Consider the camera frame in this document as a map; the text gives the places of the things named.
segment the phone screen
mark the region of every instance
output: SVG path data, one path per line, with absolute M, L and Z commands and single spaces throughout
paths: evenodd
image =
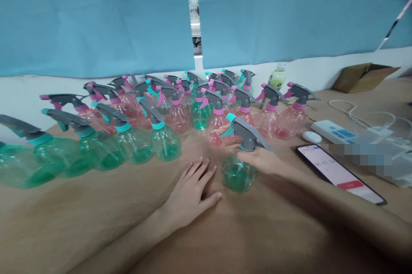
M 302 146 L 297 148 L 297 151 L 311 163 L 318 173 L 321 173 L 333 185 L 377 205 L 386 204 L 386 201 L 381 196 L 319 146 Z

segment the blue curtain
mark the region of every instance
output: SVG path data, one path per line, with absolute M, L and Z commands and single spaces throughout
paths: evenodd
M 0 75 L 194 69 L 188 0 L 0 0 Z
M 408 0 L 199 0 L 205 69 L 377 49 Z M 412 27 L 411 12 L 401 20 Z M 403 34 L 392 48 L 412 45 Z

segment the small bottle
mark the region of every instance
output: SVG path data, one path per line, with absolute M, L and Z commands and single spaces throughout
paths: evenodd
M 162 161 L 172 161 L 178 158 L 182 152 L 182 144 L 177 134 L 164 123 L 164 117 L 145 99 L 139 101 L 148 115 L 151 117 L 153 130 L 150 136 L 150 144 L 153 153 Z
M 224 145 L 225 141 L 229 141 L 228 139 L 232 137 L 222 139 L 219 137 L 216 131 L 222 128 L 224 125 L 229 124 L 229 121 L 224 116 L 223 110 L 223 104 L 229 104 L 229 102 L 212 90 L 203 88 L 201 89 L 201 91 L 203 94 L 205 94 L 203 103 L 200 106 L 201 109 L 207 107 L 209 101 L 212 101 L 214 103 L 213 114 L 209 118 L 206 126 L 206 140 L 212 145 Z
M 126 116 L 103 104 L 96 104 L 96 108 L 115 123 L 118 131 L 116 139 L 121 155 L 129 164 L 141 165 L 152 158 L 153 151 L 148 137 L 138 128 L 132 127 Z
M 90 126 L 95 130 L 106 133 L 115 133 L 114 125 L 106 125 L 103 116 L 99 111 L 90 109 L 85 103 L 83 103 L 75 94 L 47 94 L 40 95 L 41 100 L 50 100 L 57 110 L 61 110 L 61 107 L 71 103 L 74 109 L 78 112 L 77 116 L 87 121 L 90 121 Z
M 116 138 L 105 132 L 95 131 L 89 121 L 59 110 L 43 109 L 42 113 L 57 121 L 63 131 L 67 131 L 69 126 L 74 129 L 76 135 L 80 137 L 80 152 L 93 169 L 108 171 L 124 162 Z
M 290 87 L 290 89 L 284 97 L 289 98 L 294 96 L 298 99 L 292 105 L 292 108 L 283 111 L 276 120 L 275 137 L 283 140 L 293 139 L 293 137 L 302 130 L 306 120 L 306 102 L 308 100 L 320 100 L 320 98 L 317 98 L 311 90 L 302 85 L 289 82 L 288 87 Z
M 233 96 L 236 98 L 237 101 L 240 101 L 240 107 L 236 111 L 235 116 L 243 119 L 248 124 L 254 126 L 253 116 L 250 113 L 251 102 L 256 102 L 250 92 L 246 90 L 242 90 L 236 86 L 232 86 Z
M 263 136 L 257 131 L 257 129 L 244 120 L 236 117 L 232 113 L 227 115 L 227 120 L 231 122 L 231 125 L 229 129 L 221 135 L 221 138 L 227 138 L 231 135 L 241 137 L 242 143 L 240 144 L 239 149 L 247 152 L 253 152 L 256 146 L 263 147 L 268 151 L 273 150 Z M 223 184 L 234 192 L 247 192 L 255 181 L 257 175 L 258 172 L 255 167 L 239 160 L 233 154 L 230 154 L 229 157 L 223 162 Z
M 93 88 L 95 91 L 100 92 L 103 95 L 108 95 L 110 99 L 109 106 L 126 115 L 129 118 L 129 123 L 131 126 L 139 126 L 139 115 L 137 114 L 136 107 L 132 107 L 130 104 L 126 104 L 121 101 L 116 95 L 114 89 L 107 85 L 94 84 Z
M 212 114 L 210 104 L 207 105 L 205 108 L 201 108 L 203 103 L 204 97 L 202 93 L 202 88 L 208 89 L 209 84 L 203 83 L 198 84 L 198 86 L 194 89 L 196 91 L 195 103 L 191 108 L 191 121 L 193 128 L 196 130 L 205 130 L 207 126 L 207 121 Z
M 0 123 L 34 145 L 36 161 L 48 166 L 54 176 L 73 178 L 92 168 L 92 162 L 80 152 L 79 143 L 73 139 L 53 137 L 37 127 L 7 115 L 0 115 Z
M 268 98 L 270 101 L 266 108 L 261 110 L 254 118 L 254 126 L 266 139 L 272 139 L 275 136 L 276 119 L 279 114 L 278 108 L 279 97 L 283 102 L 288 102 L 286 98 L 273 86 L 262 83 L 263 90 L 256 100 Z
M 192 127 L 190 110 L 181 105 L 178 91 L 173 87 L 164 85 L 158 85 L 156 90 L 160 91 L 158 105 L 162 104 L 166 97 L 171 97 L 172 99 L 172 106 L 169 109 L 169 114 L 164 117 L 164 122 L 178 134 L 187 132 Z
M 37 162 L 33 148 L 0 142 L 0 181 L 3 185 L 28 189 L 49 182 L 59 171 Z
M 272 72 L 269 77 L 269 85 L 280 91 L 283 83 L 286 80 L 285 68 L 288 63 L 279 62 L 277 68 Z

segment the tan tablecloth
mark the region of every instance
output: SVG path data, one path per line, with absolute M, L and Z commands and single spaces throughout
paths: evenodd
M 317 111 L 307 108 L 308 115 L 347 128 L 351 120 L 331 108 L 329 100 L 344 99 L 361 110 L 412 118 L 412 107 L 406 105 L 412 101 L 410 78 L 385 81 L 369 92 L 326 90 L 317 95 L 322 101 L 310 102 Z M 50 132 L 63 135 L 56 126 Z M 64 136 L 74 137 L 74 133 Z M 192 130 L 181 139 L 182 155 L 173 162 L 153 158 L 142 166 L 124 164 L 109 172 L 92 170 L 30 190 L 0 187 L 0 272 L 65 273 L 161 206 L 181 168 L 200 156 L 209 157 L 211 165 L 218 166 L 209 189 L 223 191 L 223 199 L 189 227 L 157 245 L 135 273 L 390 271 L 386 258 L 293 186 L 260 174 L 248 193 L 234 193 L 221 183 L 220 165 L 225 155 L 209 147 L 204 132 Z M 302 139 L 273 140 L 272 144 L 282 160 L 312 173 L 291 150 L 304 144 Z M 412 222 L 411 189 L 398 188 L 338 160 L 388 201 L 384 208 Z

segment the computer mouse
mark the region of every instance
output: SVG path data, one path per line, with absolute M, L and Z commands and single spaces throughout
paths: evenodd
M 302 135 L 303 139 L 310 143 L 320 143 L 322 141 L 322 137 L 315 132 L 304 132 Z

